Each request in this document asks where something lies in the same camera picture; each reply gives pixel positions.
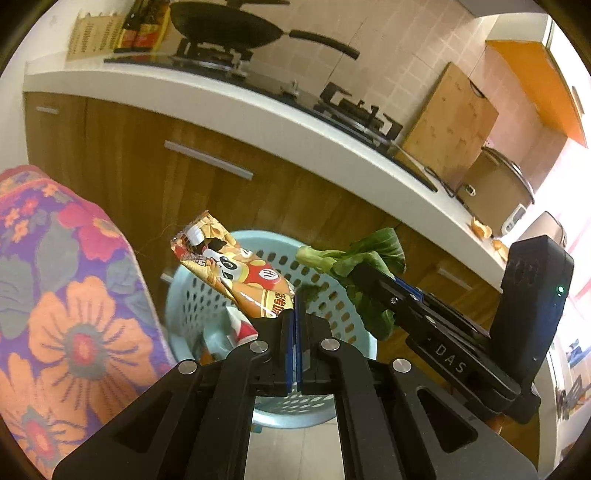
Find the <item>stove burner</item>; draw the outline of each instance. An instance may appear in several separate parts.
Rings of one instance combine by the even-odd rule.
[[[402,130],[402,125],[383,113],[386,120],[392,124],[388,132],[383,133],[381,128],[384,126],[384,121],[376,117],[379,111],[377,105],[372,105],[371,111],[369,111],[363,108],[363,100],[355,104],[346,98],[341,99],[337,105],[332,101],[337,92],[351,96],[347,90],[344,90],[333,82],[329,82],[320,94],[320,101],[314,106],[314,110],[353,128],[380,150],[386,152]]]
[[[216,47],[205,47],[193,44],[186,38],[181,40],[176,55],[170,58],[181,63],[190,63],[195,66],[212,70],[229,72],[239,77],[247,77],[248,73],[242,70],[245,62],[250,61],[252,52],[235,52],[222,50]]]

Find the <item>white countertop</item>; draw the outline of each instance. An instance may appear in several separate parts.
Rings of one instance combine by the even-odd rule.
[[[259,93],[199,75],[149,66],[65,62],[65,53],[30,61],[25,92],[124,103],[237,138],[284,158],[396,217],[497,290],[505,264],[472,233],[471,216],[437,180],[432,192],[371,148],[325,122]]]

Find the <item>drawer handle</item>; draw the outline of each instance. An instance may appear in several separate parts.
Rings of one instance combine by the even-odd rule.
[[[173,152],[180,153],[182,155],[186,155],[188,157],[194,158],[195,160],[202,161],[208,165],[213,167],[221,168],[222,170],[228,171],[233,173],[234,175],[238,175],[246,180],[252,180],[254,173],[248,170],[245,170],[242,167],[238,167],[230,162],[225,160],[220,160],[219,158],[212,157],[205,152],[201,152],[199,150],[195,150],[194,148],[185,147],[184,145],[180,145],[175,142],[171,142],[166,140],[164,142],[164,147],[168,150],[172,150]]]
[[[466,291],[472,291],[472,287],[470,285],[468,285],[466,282],[464,282],[461,278],[457,278],[455,275],[449,273],[447,270],[445,270],[444,268],[438,268],[437,269],[437,273],[439,275],[441,275],[442,277],[447,278],[448,280],[451,280],[452,282],[454,282],[458,287],[463,288]]]
[[[41,113],[50,113],[52,115],[59,115],[60,111],[57,108],[53,108],[50,106],[38,106],[35,107],[35,109],[37,110],[37,112],[41,112]]]
[[[577,109],[579,110],[579,115],[584,115],[585,110],[583,109],[583,102],[581,102],[581,97],[579,96],[579,93],[577,92],[577,87],[575,87],[573,85],[571,87],[571,90],[573,91],[573,98],[574,98],[574,102],[577,105]]]

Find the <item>black frying pan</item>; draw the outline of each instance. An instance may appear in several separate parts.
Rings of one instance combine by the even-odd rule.
[[[290,38],[322,43],[355,60],[359,57],[359,51],[334,38],[302,30],[284,32],[264,18],[225,5],[178,2],[170,8],[173,25],[193,43],[212,43],[244,51],[267,45],[282,35],[289,35]]]

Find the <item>floor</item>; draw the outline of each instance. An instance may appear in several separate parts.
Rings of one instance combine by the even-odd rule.
[[[344,480],[336,419],[308,429],[251,433],[245,480]]]

